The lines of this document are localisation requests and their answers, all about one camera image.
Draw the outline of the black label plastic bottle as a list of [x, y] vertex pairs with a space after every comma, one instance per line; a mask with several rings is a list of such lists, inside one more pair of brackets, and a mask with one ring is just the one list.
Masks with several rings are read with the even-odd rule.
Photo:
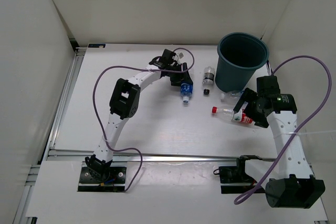
[[213, 89], [215, 79], [215, 69], [211, 66], [208, 66], [204, 69], [203, 74], [203, 95], [209, 96], [210, 91]]

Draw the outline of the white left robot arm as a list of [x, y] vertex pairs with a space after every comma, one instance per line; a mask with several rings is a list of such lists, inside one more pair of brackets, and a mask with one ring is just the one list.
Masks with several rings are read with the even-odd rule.
[[[104, 183], [110, 178], [110, 166], [113, 161], [113, 155], [116, 152], [124, 152], [128, 149], [117, 150], [115, 146], [121, 135], [121, 132], [130, 118], [132, 118], [139, 107], [140, 94], [152, 83], [164, 77], [169, 77], [171, 84], [181, 86], [186, 81], [188, 71], [195, 63], [192, 56], [192, 64], [181, 62], [181, 55], [177, 53], [179, 48], [174, 50], [164, 49], [161, 56], [154, 57], [146, 68], [135, 68], [128, 66], [107, 67], [99, 74], [92, 92], [92, 104], [98, 123], [102, 129], [102, 138], [98, 148], [94, 153], [85, 158], [86, 166], [90, 175], [100, 183]], [[120, 78], [116, 81], [112, 96], [109, 102], [109, 119], [104, 126], [99, 116], [96, 91], [103, 75], [112, 69], [128, 69], [138, 73], [128, 79]]]

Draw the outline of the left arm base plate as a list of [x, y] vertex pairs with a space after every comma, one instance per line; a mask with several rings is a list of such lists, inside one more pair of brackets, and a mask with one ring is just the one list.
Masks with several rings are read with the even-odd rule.
[[98, 192], [98, 193], [122, 193], [125, 190], [125, 180], [127, 178], [126, 166], [110, 166], [103, 175], [94, 174], [86, 164], [82, 164], [79, 180], [78, 192]]

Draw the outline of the red label plastic bottle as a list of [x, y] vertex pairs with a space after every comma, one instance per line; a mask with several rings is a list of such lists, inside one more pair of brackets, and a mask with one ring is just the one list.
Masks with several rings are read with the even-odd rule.
[[213, 118], [216, 118], [221, 122], [256, 127], [255, 122], [246, 115], [244, 109], [234, 112], [233, 108], [229, 106], [214, 106], [211, 109], [211, 113]]

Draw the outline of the blue label plastic bottle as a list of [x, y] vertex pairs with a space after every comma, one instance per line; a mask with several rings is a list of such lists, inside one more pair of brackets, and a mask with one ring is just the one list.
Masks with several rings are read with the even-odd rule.
[[188, 105], [193, 94], [193, 85], [189, 83], [182, 83], [180, 94], [184, 105]]

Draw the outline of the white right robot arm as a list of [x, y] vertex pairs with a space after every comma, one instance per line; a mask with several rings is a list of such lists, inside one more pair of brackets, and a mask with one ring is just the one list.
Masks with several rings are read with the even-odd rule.
[[272, 208], [309, 209], [325, 191], [324, 181], [316, 179], [310, 168], [297, 133], [297, 106], [294, 97], [282, 94], [277, 77], [257, 78], [257, 90], [245, 89], [235, 109], [243, 103], [245, 114], [256, 126], [270, 128], [277, 158], [266, 161], [258, 156], [241, 156], [236, 177], [256, 181], [255, 189], [265, 191]]

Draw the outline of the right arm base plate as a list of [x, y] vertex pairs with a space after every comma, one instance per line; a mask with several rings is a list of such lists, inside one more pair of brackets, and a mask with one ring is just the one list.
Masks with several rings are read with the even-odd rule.
[[242, 155], [235, 165], [222, 165], [213, 171], [219, 176], [221, 194], [242, 194], [256, 187], [255, 179], [245, 173], [245, 163], [249, 160], [263, 160], [255, 155]]

